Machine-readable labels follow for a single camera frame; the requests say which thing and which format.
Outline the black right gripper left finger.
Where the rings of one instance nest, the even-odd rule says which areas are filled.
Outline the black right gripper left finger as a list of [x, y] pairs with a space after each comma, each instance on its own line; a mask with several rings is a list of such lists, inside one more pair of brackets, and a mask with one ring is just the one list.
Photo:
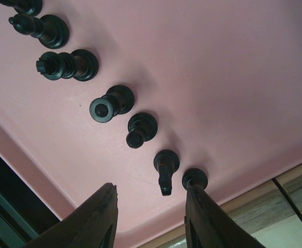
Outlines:
[[25, 247], [113, 247], [117, 202], [117, 187], [105, 183], [74, 212]]

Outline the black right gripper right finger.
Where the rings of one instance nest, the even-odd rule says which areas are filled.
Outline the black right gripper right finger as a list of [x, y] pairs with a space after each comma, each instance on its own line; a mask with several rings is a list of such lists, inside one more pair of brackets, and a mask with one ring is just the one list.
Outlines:
[[263, 247], [201, 187], [188, 188], [185, 230], [187, 247]]

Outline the black rook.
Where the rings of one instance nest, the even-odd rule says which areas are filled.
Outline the black rook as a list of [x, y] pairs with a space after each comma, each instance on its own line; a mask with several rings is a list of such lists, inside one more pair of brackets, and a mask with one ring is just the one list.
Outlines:
[[208, 186], [207, 175], [199, 168], [190, 168], [186, 170], [182, 177], [182, 185], [187, 191], [190, 185], [199, 186], [203, 190]]

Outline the black knight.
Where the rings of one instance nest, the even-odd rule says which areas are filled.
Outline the black knight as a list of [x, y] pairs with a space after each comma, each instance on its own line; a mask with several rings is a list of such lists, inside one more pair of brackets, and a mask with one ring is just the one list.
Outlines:
[[0, 0], [0, 4], [14, 8], [17, 13], [35, 17], [42, 11], [43, 0]]
[[154, 168], [159, 174], [158, 183], [163, 196], [172, 193], [172, 176], [179, 169], [178, 155], [169, 149], [159, 151], [154, 157]]

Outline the wooden chess board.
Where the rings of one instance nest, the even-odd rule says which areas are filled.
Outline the wooden chess board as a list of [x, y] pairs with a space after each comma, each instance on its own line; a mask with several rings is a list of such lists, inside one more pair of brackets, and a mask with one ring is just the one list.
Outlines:
[[302, 247], [302, 164], [221, 207], [265, 247]]

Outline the black bishop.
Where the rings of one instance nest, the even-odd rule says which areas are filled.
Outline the black bishop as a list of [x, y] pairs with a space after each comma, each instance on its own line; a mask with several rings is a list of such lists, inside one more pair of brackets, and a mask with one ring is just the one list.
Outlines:
[[130, 148], [137, 149], [145, 142], [152, 140], [158, 131], [155, 117], [147, 112], [139, 112], [128, 121], [126, 143]]
[[60, 49], [69, 40], [67, 24], [56, 15], [46, 14], [37, 18], [16, 14], [8, 21], [18, 33], [38, 39], [48, 49]]

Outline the black king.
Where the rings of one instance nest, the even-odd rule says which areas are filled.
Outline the black king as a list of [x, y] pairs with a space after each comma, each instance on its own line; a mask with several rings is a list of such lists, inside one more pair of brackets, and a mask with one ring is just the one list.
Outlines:
[[125, 85], [114, 85], [105, 95], [94, 99], [89, 106], [93, 120], [99, 123], [109, 122], [113, 117], [129, 112], [135, 102], [133, 91]]

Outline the pink plastic tray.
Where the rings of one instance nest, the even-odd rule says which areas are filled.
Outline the pink plastic tray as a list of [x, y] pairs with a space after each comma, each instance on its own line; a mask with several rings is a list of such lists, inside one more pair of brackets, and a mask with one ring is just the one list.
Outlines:
[[[302, 1], [44, 1], [70, 28], [63, 51], [99, 59], [90, 81], [47, 80], [46, 52], [0, 4], [0, 155], [63, 219], [104, 183], [118, 190], [115, 247], [180, 226], [190, 167], [219, 204], [302, 163]], [[89, 113], [114, 85], [133, 108], [109, 122]], [[156, 136], [126, 143], [129, 119], [152, 114]], [[163, 196], [161, 151], [180, 160]]]

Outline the black queen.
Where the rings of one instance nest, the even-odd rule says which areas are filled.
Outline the black queen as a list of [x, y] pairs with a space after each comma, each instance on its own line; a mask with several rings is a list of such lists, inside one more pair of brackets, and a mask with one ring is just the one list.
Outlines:
[[97, 75], [99, 61], [92, 52], [85, 49], [72, 53], [45, 52], [36, 61], [36, 69], [48, 80], [74, 78], [86, 82]]

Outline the black aluminium frame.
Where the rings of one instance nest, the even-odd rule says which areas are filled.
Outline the black aluminium frame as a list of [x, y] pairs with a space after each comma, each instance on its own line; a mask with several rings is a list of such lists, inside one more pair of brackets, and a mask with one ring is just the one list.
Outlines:
[[0, 247], [23, 247], [59, 223], [0, 157]]

